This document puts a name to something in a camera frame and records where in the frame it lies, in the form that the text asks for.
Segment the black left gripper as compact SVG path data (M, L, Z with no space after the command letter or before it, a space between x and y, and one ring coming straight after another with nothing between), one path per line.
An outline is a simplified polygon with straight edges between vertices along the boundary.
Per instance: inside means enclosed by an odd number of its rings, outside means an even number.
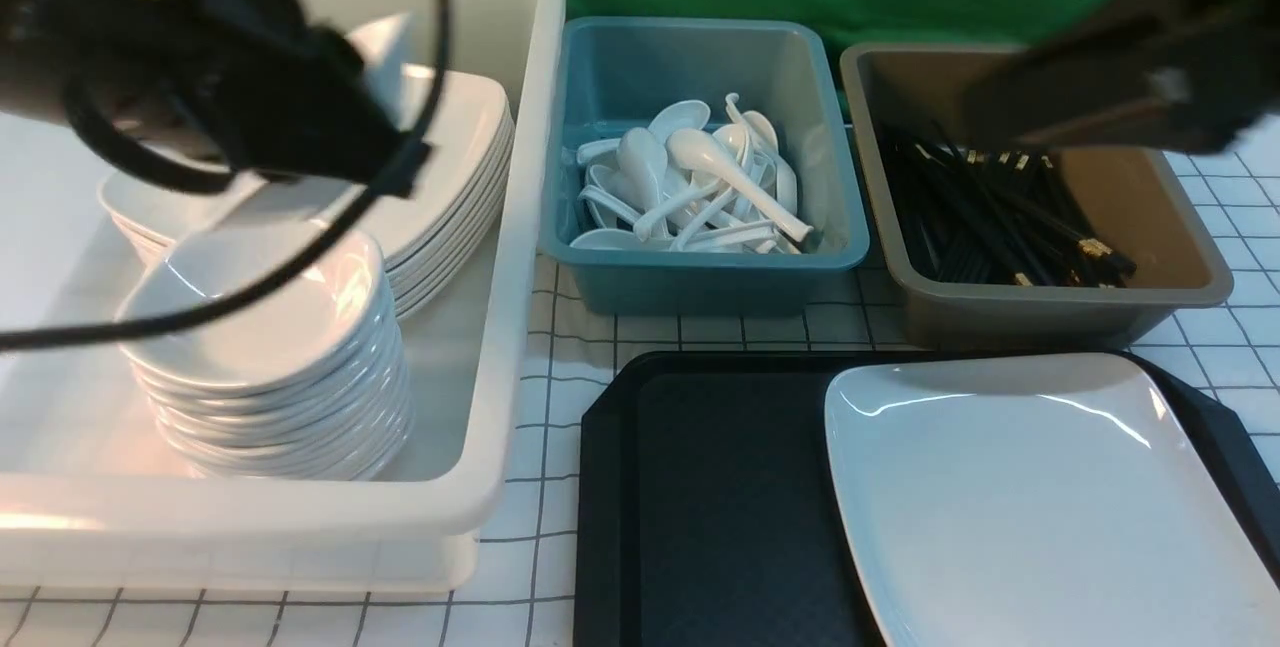
M431 149L365 82L346 37L303 0L198 0L209 28L195 69L207 135L238 168L324 177L408 197Z

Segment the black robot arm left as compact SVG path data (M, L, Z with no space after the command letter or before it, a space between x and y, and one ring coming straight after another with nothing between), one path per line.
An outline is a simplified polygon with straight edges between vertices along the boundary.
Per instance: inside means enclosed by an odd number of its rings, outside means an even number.
M430 150L303 0L3 0L3 110L178 193L253 172L408 197Z

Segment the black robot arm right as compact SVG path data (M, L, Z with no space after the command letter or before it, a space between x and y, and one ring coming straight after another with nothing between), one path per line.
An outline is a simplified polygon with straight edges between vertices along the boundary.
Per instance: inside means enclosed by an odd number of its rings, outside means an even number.
M1107 0L968 85L980 149L1216 154L1277 114L1277 0Z

